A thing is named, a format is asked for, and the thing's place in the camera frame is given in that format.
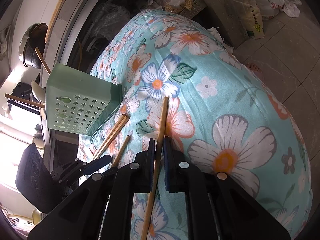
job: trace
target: wooden chopstick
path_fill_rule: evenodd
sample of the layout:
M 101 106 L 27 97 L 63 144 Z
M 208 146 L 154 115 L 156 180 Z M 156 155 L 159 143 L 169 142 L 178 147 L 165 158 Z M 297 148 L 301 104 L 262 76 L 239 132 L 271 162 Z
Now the wooden chopstick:
M 126 115 L 122 115 L 121 120 L 114 125 L 108 136 L 104 139 L 102 145 L 100 146 L 99 150 L 93 157 L 93 160 L 100 158 L 102 153 L 109 147 L 113 139 L 117 136 L 120 130 L 124 127 L 124 125 L 128 122 L 129 117 Z
M 30 106 L 36 106 L 36 107 L 39 107 L 39 108 L 45 108 L 45 105 L 42 105 L 42 104 L 39 104 L 39 103 L 36 103 L 36 102 L 32 102 L 32 101 L 29 101 L 29 100 L 26 100 L 26 99 L 23 99 L 23 98 L 18 98 L 18 97 L 15 97 L 13 95 L 4 94 L 4 97 L 8 98 L 8 99 L 12 99 L 14 101 L 18 101 L 20 103 L 24 103 L 24 104 L 30 105 Z
M 102 144 L 100 145 L 100 147 L 98 148 L 98 150 L 96 151 L 96 153 L 93 156 L 93 159 L 97 158 L 97 155 L 101 152 L 101 149 L 103 148 L 104 144 L 107 142 L 107 140 L 109 139 L 109 137 L 112 135 L 112 133 L 116 130 L 116 128 L 118 127 L 118 125 L 121 123 L 121 121 L 125 118 L 125 114 L 122 114 L 119 118 L 119 120 L 115 123 L 115 125 L 113 126 L 113 128 L 111 129 L 110 133 L 108 133 L 108 135 L 106 136 L 106 138 L 103 140 Z
M 118 151 L 118 154 L 117 154 L 115 160 L 113 161 L 113 164 L 111 165 L 111 168 L 116 167 L 118 165 L 118 162 L 121 159 L 122 153 L 124 152 L 124 149 L 127 147 L 129 140 L 130 140 L 130 135 L 127 135 L 123 144 L 121 145 L 120 150 Z
M 162 104 L 161 117 L 160 117 L 157 145 L 156 145 L 155 166 L 153 171 L 153 185 L 152 185 L 152 191 L 148 195 L 146 215 L 143 222 L 141 240 L 146 240 L 148 235 L 153 203 L 155 200 L 156 188 L 158 183 L 163 137 L 164 137 L 165 124 L 167 121 L 167 114 L 168 114 L 168 105 L 169 105 L 169 98 L 164 97 L 163 104 Z
M 50 75 L 51 74 L 51 70 L 50 70 L 48 64 L 46 63 L 46 61 L 44 60 L 44 58 L 42 57 L 41 52 L 39 51 L 38 48 L 35 48 L 35 51 L 36 51 L 36 54 L 38 55 L 42 65 L 44 66 L 45 70 Z

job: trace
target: floral fabric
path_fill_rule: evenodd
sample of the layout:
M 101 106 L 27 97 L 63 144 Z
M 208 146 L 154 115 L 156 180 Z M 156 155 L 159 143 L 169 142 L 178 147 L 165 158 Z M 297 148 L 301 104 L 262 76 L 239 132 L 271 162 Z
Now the floral fabric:
M 118 112 L 93 137 L 80 136 L 78 158 L 91 161 L 120 115 L 130 121 L 104 154 L 131 140 L 122 167 L 157 138 L 169 96 L 165 133 L 202 171 L 224 171 L 297 236 L 308 220 L 310 162 L 287 109 L 198 23 L 159 10 L 135 16 L 114 38 L 91 75 L 122 84 Z M 147 194 L 135 194 L 131 238 L 140 239 Z M 187 240 L 183 193 L 165 190 L 162 167 L 148 240 Z

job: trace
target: white flower print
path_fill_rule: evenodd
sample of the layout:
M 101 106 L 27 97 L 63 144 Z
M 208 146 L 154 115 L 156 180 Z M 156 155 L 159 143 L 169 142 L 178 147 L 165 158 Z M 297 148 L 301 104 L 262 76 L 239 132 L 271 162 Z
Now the white flower print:
M 219 54 L 219 58 L 224 61 L 225 63 L 228 63 L 231 66 L 236 67 L 237 69 L 241 69 L 241 63 L 236 59 L 235 56 L 233 56 L 230 52 L 227 50 L 221 52 Z
M 139 218 L 134 222 L 133 230 L 141 237 L 144 218 L 146 216 L 146 201 L 140 200 L 136 211 Z M 160 201 L 155 199 L 147 240 L 178 240 L 178 237 L 172 233 L 164 231 L 168 224 L 168 216 L 164 211 Z
M 119 110 L 116 112 L 115 122 L 117 122 L 122 114 L 132 114 L 137 111 L 140 106 L 138 101 L 133 94 L 134 86 L 130 87 L 126 95 L 124 96 Z M 126 127 L 131 124 L 130 120 L 126 123 Z
M 301 169 L 301 174 L 298 178 L 298 185 L 299 185 L 299 193 L 301 193 L 304 190 L 304 186 L 306 184 L 306 173 L 304 169 Z
M 299 206 L 296 206 L 292 212 L 287 216 L 288 211 L 286 208 L 283 208 L 279 210 L 275 216 L 275 219 L 285 228 L 288 230 L 289 233 L 291 233 L 292 228 L 289 228 L 290 222 L 294 219 L 296 214 L 298 213 Z
M 128 150 L 124 156 L 122 156 L 121 161 L 118 163 L 118 168 L 122 168 L 123 166 L 132 163 L 134 158 L 134 152 L 132 150 Z
M 155 49 L 161 49 L 169 44 L 173 34 L 180 34 L 190 30 L 194 30 L 194 28 L 177 22 L 166 22 L 164 23 L 164 28 L 157 31 L 150 40 L 156 38 Z
M 145 45 L 141 45 L 138 51 L 134 53 L 128 60 L 127 65 L 130 70 L 127 81 L 131 82 L 133 80 L 135 85 L 139 85 L 140 83 L 140 68 L 142 68 L 151 58 L 151 53 L 144 53 L 145 48 Z
M 259 178 L 250 170 L 265 165 L 276 152 L 277 143 L 268 127 L 258 127 L 243 143 L 248 121 L 236 114 L 220 116 L 212 127 L 216 146 L 203 140 L 193 141 L 188 154 L 202 171 L 228 173 L 251 196 L 257 196 Z
M 141 73 L 141 79 L 145 86 L 138 88 L 137 100 L 150 98 L 159 102 L 165 96 L 177 97 L 179 88 L 169 82 L 169 77 L 170 73 L 165 65 L 157 68 L 155 63 L 149 64 Z
M 196 90 L 200 93 L 202 98 L 208 98 L 210 96 L 215 96 L 217 94 L 216 89 L 217 81 L 215 79 L 210 79 L 204 76 L 201 79 L 201 83 L 196 85 Z
M 173 34 L 171 42 L 174 42 L 170 48 L 172 54 L 178 55 L 185 46 L 193 55 L 206 55 L 214 51 L 224 51 L 207 35 L 200 31 L 188 31 L 181 34 Z

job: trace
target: orange flower center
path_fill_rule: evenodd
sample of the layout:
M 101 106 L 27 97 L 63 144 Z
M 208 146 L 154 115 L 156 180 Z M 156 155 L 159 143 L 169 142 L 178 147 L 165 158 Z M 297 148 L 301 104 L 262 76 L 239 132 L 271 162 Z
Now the orange flower center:
M 193 33 L 193 34 L 184 34 L 182 36 L 182 40 L 184 42 L 201 42 L 201 39 L 199 37 L 198 33 Z
M 160 79 L 156 79 L 155 81 L 153 81 L 152 86 L 154 89 L 161 89 L 163 85 L 163 82 Z
M 155 237 L 156 234 L 155 234 L 155 230 L 153 228 L 153 224 L 150 223 L 150 226 L 149 226 L 149 234 L 152 236 L 152 237 Z
M 212 162 L 214 172 L 226 172 L 230 173 L 236 166 L 238 161 L 238 155 L 232 149 L 222 150 L 218 156 Z
M 168 27 L 166 28 L 166 30 L 164 32 L 168 33 L 168 32 L 172 32 L 173 30 L 175 30 L 175 26 L 171 26 L 171 27 Z
M 127 112 L 127 105 L 123 105 L 120 109 L 121 114 L 125 114 Z
M 140 64 L 139 64 L 139 60 L 136 58 L 133 63 L 132 63 L 132 70 L 133 71 L 137 71 L 137 69 L 139 68 Z

